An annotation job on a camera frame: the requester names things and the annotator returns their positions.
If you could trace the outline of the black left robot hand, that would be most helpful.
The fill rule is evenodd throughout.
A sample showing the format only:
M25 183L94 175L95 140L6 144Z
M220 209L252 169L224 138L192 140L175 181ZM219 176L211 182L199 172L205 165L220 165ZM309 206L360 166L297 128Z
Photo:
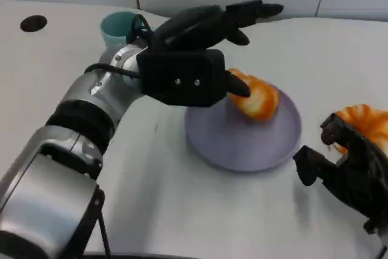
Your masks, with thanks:
M137 58L142 93L185 106L210 106L228 93L250 96L248 85L226 70L224 54L214 46L223 40L248 45L242 29L283 10L281 4L252 0L179 12L151 33Z

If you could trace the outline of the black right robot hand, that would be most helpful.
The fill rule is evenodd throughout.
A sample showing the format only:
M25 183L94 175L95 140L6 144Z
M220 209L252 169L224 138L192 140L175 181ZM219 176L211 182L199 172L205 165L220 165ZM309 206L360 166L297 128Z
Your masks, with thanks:
M338 200L358 211L367 221L368 234L387 230L387 156L370 139L336 114L321 124L321 141L330 146L339 144L347 149L337 162L302 146L293 156L298 176L305 186L317 179Z

